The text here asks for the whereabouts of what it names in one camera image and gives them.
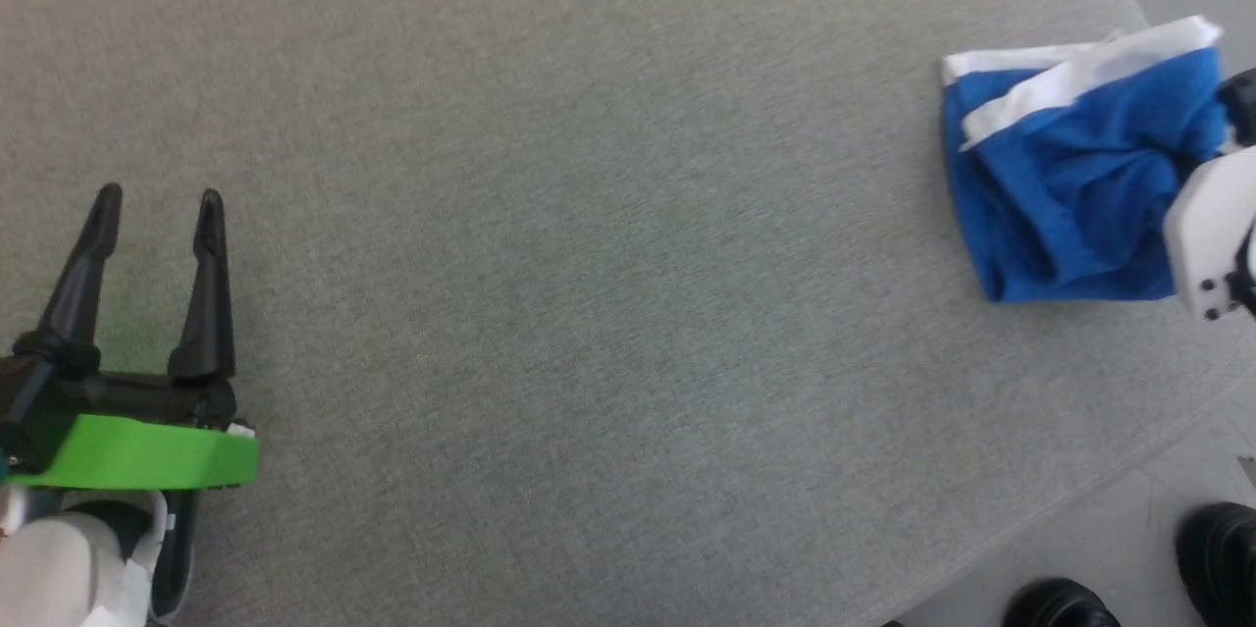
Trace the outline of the grey fabric cushion surface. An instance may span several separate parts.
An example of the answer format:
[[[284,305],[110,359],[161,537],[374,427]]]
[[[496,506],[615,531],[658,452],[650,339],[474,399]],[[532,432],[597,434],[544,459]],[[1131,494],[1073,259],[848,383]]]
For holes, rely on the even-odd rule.
[[[1134,0],[0,0],[0,344],[102,183],[108,369],[219,188],[250,488],[180,627],[838,627],[1256,379],[1176,302],[996,307],[939,59]]]

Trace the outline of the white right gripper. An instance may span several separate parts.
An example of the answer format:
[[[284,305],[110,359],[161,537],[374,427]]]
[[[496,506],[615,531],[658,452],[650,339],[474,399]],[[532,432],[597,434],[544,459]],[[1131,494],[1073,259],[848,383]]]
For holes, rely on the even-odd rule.
[[[1189,173],[1163,234],[1189,315],[1220,320],[1242,309],[1256,319],[1256,68],[1230,77],[1217,95],[1241,150]]]

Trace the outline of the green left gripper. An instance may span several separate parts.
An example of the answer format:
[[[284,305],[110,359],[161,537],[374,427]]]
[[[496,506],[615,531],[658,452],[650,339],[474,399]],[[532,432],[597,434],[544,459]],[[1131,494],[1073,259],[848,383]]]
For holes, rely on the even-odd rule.
[[[239,422],[224,196],[206,188],[193,286],[167,374],[100,369],[95,329],[123,190],[104,183],[36,327],[0,357],[0,483],[99,493],[197,493],[257,476],[261,444]]]

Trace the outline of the black shoe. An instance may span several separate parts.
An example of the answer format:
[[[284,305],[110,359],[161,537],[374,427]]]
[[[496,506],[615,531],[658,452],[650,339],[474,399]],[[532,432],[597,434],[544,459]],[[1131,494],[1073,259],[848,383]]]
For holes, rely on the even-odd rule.
[[[1022,587],[1001,627],[1122,627],[1117,614],[1090,588],[1068,578],[1048,578]]]
[[[1177,567],[1205,627],[1256,627],[1256,509],[1208,503],[1176,537]]]

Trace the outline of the blue garment with white trim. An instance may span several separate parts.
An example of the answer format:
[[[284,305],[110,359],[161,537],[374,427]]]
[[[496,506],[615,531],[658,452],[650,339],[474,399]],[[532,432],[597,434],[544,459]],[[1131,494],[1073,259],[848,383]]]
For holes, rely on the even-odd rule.
[[[990,302],[1176,294],[1166,216],[1228,136],[1221,36],[1188,16],[942,60],[948,183]]]

